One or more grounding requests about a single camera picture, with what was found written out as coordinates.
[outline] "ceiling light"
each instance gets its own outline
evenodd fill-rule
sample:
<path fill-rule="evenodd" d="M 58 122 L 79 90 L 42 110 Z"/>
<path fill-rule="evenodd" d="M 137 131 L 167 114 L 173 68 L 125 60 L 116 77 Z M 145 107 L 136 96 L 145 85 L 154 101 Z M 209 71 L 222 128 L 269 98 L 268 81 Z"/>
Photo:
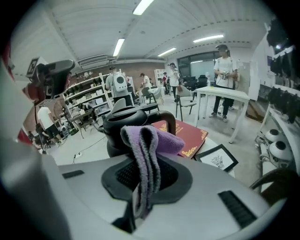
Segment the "ceiling light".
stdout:
<path fill-rule="evenodd" d="M 200 60 L 200 61 L 195 61 L 195 62 L 191 62 L 191 64 L 192 64 L 192 63 L 196 63 L 196 62 L 203 62 L 203 60 Z"/>
<path fill-rule="evenodd" d="M 174 51 L 174 50 L 176 50 L 176 48 L 174 47 L 174 48 L 171 48 L 170 50 L 168 50 L 168 51 L 165 51 L 165 52 L 163 52 L 163 53 L 161 53 L 161 54 L 159 54 L 158 55 L 158 57 L 161 57 L 161 56 L 163 56 L 163 55 L 165 55 L 165 54 L 167 54 L 167 53 L 169 53 L 169 52 L 171 52 L 171 51 Z"/>
<path fill-rule="evenodd" d="M 139 5 L 137 5 L 137 7 L 133 10 L 133 14 L 134 15 L 142 15 L 143 12 L 147 9 L 147 7 L 149 7 L 151 2 L 153 2 L 153 1 L 154 0 L 141 0 Z"/>
<path fill-rule="evenodd" d="M 122 47 L 124 41 L 125 41 L 124 38 L 120 38 L 120 39 L 118 40 L 117 45 L 116 45 L 116 48 L 114 49 L 114 52 L 113 52 L 113 57 L 118 56 L 119 51 L 120 51 L 120 49 L 121 49 L 121 47 Z"/>
<path fill-rule="evenodd" d="M 201 38 L 201 39 L 194 40 L 193 42 L 198 43 L 198 42 L 202 42 L 202 41 L 209 40 L 209 39 L 223 38 L 223 37 L 224 37 L 224 35 L 221 34 L 221 35 L 215 35 L 215 36 L 210 36 L 210 37 L 204 37 L 204 38 Z"/>

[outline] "red book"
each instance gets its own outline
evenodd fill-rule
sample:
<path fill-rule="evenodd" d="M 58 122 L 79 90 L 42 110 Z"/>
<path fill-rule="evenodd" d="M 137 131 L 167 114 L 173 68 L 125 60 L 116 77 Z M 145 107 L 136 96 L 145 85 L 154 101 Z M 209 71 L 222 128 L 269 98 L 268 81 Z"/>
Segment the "red book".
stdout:
<path fill-rule="evenodd" d="M 167 131 L 167 125 L 165 121 L 155 122 L 152 125 L 157 129 L 165 132 Z M 176 120 L 176 136 L 182 138 L 186 143 L 178 155 L 191 159 L 205 142 L 207 134 L 208 132 L 202 129 Z"/>

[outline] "ceiling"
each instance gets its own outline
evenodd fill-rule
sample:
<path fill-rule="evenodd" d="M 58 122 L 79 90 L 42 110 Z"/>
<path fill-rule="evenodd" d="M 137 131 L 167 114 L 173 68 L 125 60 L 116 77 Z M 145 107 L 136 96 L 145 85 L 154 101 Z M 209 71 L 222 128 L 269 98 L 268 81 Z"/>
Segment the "ceiling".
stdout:
<path fill-rule="evenodd" d="M 211 51 L 216 40 L 193 40 L 224 34 L 229 46 L 253 48 L 272 13 L 256 0 L 154 0 L 141 16 L 139 0 L 45 0 L 32 8 L 11 39 L 14 74 L 25 75 L 32 58 L 47 62 L 78 61 L 96 55 L 112 57 L 125 38 L 117 60 L 157 60 Z M 76 71 L 81 68 L 76 64 Z"/>

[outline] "purple cloth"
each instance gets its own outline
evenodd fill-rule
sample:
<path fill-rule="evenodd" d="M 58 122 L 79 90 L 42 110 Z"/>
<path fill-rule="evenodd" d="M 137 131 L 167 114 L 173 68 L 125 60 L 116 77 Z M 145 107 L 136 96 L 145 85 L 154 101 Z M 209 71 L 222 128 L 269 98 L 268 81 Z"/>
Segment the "purple cloth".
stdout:
<path fill-rule="evenodd" d="M 144 218 L 150 198 L 159 191 L 161 176 L 156 152 L 178 154 L 184 141 L 154 126 L 125 126 L 121 129 L 123 142 L 132 149 L 140 170 L 140 188 L 136 218 Z"/>

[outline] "framed picture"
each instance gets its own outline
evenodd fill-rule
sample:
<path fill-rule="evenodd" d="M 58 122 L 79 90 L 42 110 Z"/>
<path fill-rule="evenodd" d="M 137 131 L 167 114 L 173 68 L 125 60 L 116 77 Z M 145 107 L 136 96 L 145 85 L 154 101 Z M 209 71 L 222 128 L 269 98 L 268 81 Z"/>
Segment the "framed picture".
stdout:
<path fill-rule="evenodd" d="M 239 163 L 223 144 L 195 155 L 195 159 L 196 161 L 218 167 L 225 172 L 229 172 Z"/>

